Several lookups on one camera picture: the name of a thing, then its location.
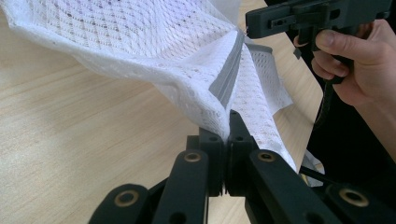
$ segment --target perforated fabric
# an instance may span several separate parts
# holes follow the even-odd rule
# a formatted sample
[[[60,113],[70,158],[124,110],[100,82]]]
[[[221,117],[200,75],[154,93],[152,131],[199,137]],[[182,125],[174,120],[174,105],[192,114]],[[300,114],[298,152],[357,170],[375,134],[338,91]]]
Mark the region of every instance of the perforated fabric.
[[[259,147],[295,168],[272,115],[291,103],[267,50],[235,25],[239,1],[1,0],[10,28],[92,71],[152,82],[200,127],[229,135],[238,111]]]

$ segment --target wooden surface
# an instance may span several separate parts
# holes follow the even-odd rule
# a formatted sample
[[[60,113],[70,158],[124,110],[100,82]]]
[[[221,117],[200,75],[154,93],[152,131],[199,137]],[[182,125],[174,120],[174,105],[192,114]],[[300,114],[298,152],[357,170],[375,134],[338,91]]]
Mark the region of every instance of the wooden surface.
[[[0,41],[0,223],[87,223],[113,188],[166,178],[197,134],[151,84],[96,75],[15,36],[2,13]],[[285,35],[260,43],[274,49],[295,103],[275,118],[299,166],[321,92]],[[248,223],[243,201],[210,199],[209,223]]]

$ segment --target white mesh fabric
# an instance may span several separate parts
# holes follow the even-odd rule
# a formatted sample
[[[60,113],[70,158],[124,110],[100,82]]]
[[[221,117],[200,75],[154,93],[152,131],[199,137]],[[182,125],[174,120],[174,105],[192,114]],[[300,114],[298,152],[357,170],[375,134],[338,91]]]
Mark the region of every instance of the white mesh fabric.
[[[256,69],[255,57],[252,58],[248,48],[243,47],[236,79],[238,88],[232,89],[228,104],[222,105],[209,90],[227,59],[235,54],[233,47],[240,35],[234,25],[238,2],[0,0],[0,5],[10,28],[16,33],[47,48],[71,54],[99,74],[154,83],[189,119],[224,140],[229,134],[228,116],[235,99],[233,107],[240,113],[242,111],[244,119],[256,118],[251,116],[252,113],[259,113],[257,119],[264,120],[253,123],[272,130],[268,136],[267,131],[255,133],[259,139],[271,138],[259,140],[259,143],[264,142],[261,147],[283,152],[285,160],[293,166],[272,120],[274,111],[286,105],[287,94],[283,89],[278,90],[281,83],[271,85],[278,98],[270,101],[272,109],[268,108],[265,98],[272,96],[264,96],[264,85],[261,84],[265,81],[258,75],[260,72],[261,76],[277,79],[276,70],[261,69],[260,66]],[[258,57],[271,56],[268,52],[259,54]],[[250,78],[246,84],[237,83],[246,78]],[[260,97],[252,101],[260,102],[259,110],[250,110],[241,102],[244,97],[255,97],[244,89],[259,92]],[[270,142],[277,142],[277,145],[266,144]]]

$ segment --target human hand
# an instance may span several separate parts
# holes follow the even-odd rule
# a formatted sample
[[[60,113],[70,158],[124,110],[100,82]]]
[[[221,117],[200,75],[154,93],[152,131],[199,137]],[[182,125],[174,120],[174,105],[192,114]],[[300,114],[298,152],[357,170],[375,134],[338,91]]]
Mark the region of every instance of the human hand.
[[[330,30],[320,32],[316,44],[321,50],[314,52],[313,70],[325,79],[345,77],[341,84],[333,87],[346,104],[396,104],[395,34],[389,24],[381,20],[362,26],[358,36]],[[353,60],[353,67],[347,67],[332,55]]]

